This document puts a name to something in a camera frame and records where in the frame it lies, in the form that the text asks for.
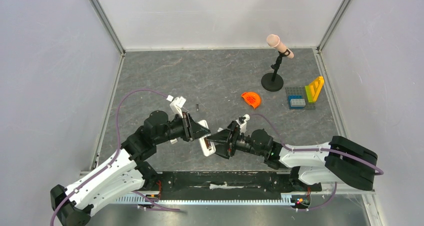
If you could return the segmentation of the orange AAA battery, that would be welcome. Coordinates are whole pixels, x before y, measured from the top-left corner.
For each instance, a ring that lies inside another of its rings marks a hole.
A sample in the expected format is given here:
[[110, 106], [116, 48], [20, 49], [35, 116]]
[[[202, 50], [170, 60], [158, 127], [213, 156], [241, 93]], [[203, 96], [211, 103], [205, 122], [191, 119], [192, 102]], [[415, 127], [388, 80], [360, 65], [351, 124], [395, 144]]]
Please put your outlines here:
[[206, 145], [207, 150], [208, 151], [212, 151], [213, 150], [213, 146], [209, 143], [209, 141], [206, 138], [204, 139], [204, 142], [205, 142], [205, 145]]

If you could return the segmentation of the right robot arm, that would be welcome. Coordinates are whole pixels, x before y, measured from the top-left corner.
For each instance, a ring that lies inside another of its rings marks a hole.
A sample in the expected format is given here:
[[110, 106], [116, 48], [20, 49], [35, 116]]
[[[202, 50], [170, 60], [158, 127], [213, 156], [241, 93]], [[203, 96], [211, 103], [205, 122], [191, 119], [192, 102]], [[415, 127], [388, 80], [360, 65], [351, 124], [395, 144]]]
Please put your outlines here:
[[344, 183], [362, 191], [374, 188], [378, 155], [343, 136], [333, 136], [331, 141], [295, 146], [274, 140], [264, 129], [256, 129], [250, 135], [242, 131], [237, 121], [205, 140], [215, 147], [215, 154], [222, 158], [233, 157], [241, 151], [264, 159], [270, 168], [292, 170], [289, 185], [302, 190], [307, 185], [320, 183]]

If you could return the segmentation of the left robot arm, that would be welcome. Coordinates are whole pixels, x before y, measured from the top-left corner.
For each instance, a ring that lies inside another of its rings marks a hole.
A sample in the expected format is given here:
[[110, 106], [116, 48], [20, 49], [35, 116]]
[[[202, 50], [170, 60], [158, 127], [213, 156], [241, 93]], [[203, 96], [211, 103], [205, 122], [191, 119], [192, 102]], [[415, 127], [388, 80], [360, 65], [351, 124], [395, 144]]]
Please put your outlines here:
[[164, 111], [152, 112], [107, 161], [76, 182], [50, 190], [52, 218], [64, 226], [85, 226], [114, 200], [133, 191], [152, 190], [159, 176], [147, 159], [157, 152], [157, 146], [178, 139], [192, 142], [210, 132], [187, 112], [172, 120]]

